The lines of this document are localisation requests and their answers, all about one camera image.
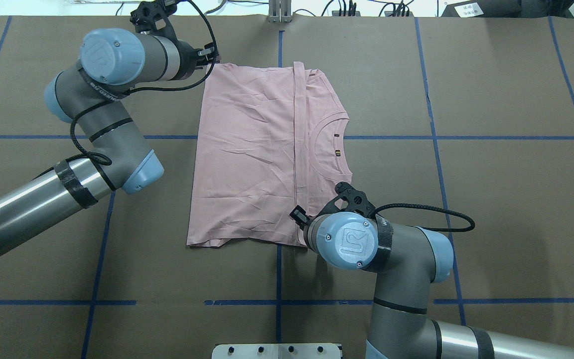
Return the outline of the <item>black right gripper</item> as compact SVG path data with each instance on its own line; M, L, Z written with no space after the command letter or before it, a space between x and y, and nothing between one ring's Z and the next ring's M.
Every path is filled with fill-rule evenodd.
M305 209L301 206L296 206L290 212L289 217L296 222L303 233L304 239L315 239L316 233L313 230L313 223L317 219L316 215L309 215L306 213Z

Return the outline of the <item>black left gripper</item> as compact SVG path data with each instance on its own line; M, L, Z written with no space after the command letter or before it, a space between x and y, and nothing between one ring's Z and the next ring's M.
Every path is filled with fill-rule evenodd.
M216 44L206 44L204 48L190 48L190 75L213 63L217 63Z

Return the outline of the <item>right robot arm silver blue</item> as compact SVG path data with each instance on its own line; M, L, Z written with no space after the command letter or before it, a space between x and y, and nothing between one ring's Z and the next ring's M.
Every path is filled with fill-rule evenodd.
M428 317L429 287L446 280L455 263L453 247L440 229L391 223L380 215L392 207L465 214L409 203L371 211L332 206L309 216L300 206L290 217L308 248L343 270L376 273L367 359L574 359L574 348L454 325Z

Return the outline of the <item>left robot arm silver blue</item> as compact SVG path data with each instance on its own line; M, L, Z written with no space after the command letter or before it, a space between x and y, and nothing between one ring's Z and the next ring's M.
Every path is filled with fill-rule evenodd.
M77 154L0 198L0 257L106 195L133 194L162 177L155 151L122 103L148 83L184 80L219 60L212 38L195 48L171 26L147 33L92 30L78 59L45 88L45 104L68 123Z

